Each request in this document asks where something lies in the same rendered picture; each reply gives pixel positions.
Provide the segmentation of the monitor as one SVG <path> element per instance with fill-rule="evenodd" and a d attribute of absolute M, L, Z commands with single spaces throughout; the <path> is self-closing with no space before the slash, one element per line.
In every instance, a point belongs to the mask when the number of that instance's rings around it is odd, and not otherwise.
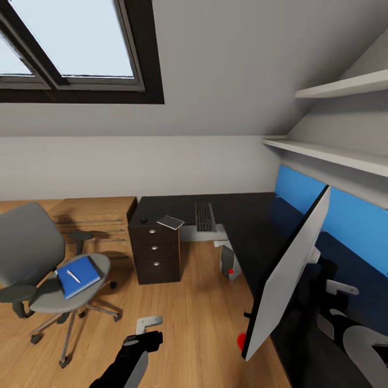
<path fill-rule="evenodd" d="M 327 286 L 326 281 L 333 280 L 338 272 L 337 264 L 321 257 L 321 252 L 315 247 L 328 213 L 330 195 L 331 185 L 326 184 L 260 277 L 252 313 L 244 313 L 245 317 L 250 318 L 247 333 L 241 333 L 237 337 L 238 347 L 245 361 L 251 359 L 282 317 L 294 306 L 301 308 L 309 317 L 313 317 L 321 307 L 320 301 L 311 297 L 308 297 L 306 305 L 297 299 L 298 282 L 307 264 L 322 265 L 314 284 L 324 288 Z M 286 309 L 294 290 L 295 300 Z"/>

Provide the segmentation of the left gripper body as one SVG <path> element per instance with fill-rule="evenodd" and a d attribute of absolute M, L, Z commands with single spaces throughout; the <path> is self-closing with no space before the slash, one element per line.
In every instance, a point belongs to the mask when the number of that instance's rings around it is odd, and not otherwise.
<path fill-rule="evenodd" d="M 158 331 L 152 331 L 152 332 L 147 332 L 146 334 L 141 334 L 141 335 L 131 335 L 127 336 L 124 342 L 129 342 L 130 340 L 133 340 L 134 338 L 142 338 L 148 345 L 148 352 L 154 352 L 158 350 Z"/>

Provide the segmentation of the swivel chair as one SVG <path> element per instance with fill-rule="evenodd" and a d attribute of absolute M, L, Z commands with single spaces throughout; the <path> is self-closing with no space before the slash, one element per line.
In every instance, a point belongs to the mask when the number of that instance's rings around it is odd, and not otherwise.
<path fill-rule="evenodd" d="M 78 241 L 77 255 L 60 266 L 66 255 L 65 237 L 39 203 L 29 202 L 0 214 L 0 283 L 4 286 L 0 289 L 0 303 L 12 303 L 12 310 L 23 319 L 36 312 L 55 314 L 30 333 L 30 342 L 35 345 L 41 339 L 36 332 L 56 319 L 59 319 L 57 324 L 65 323 L 73 312 L 59 362 L 62 368 L 69 363 L 65 355 L 76 314 L 84 318 L 84 308 L 87 308 L 112 315 L 115 322 L 120 320 L 119 313 L 87 304 L 107 284 L 110 283 L 111 288 L 117 285 L 112 280 L 105 283 L 111 267 L 109 257 L 99 253 L 82 254 L 83 240 L 93 237 L 88 231 L 69 233 L 68 238 Z M 100 280 L 66 300 L 55 272 L 84 256 Z M 29 302 L 27 313 L 23 301 Z"/>

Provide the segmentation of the notebook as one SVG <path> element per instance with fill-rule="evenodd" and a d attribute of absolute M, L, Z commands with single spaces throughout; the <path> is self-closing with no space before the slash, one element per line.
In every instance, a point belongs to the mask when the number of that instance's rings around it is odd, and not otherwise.
<path fill-rule="evenodd" d="M 160 219 L 158 223 L 177 230 L 180 226 L 184 224 L 184 221 L 176 219 L 174 217 L 165 216 Z"/>

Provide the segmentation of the keyboard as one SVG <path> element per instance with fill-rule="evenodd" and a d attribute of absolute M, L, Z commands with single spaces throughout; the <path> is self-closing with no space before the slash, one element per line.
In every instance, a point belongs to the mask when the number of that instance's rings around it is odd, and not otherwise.
<path fill-rule="evenodd" d="M 214 219 L 211 203 L 196 203 L 196 232 L 198 233 L 217 233 L 216 222 Z"/>

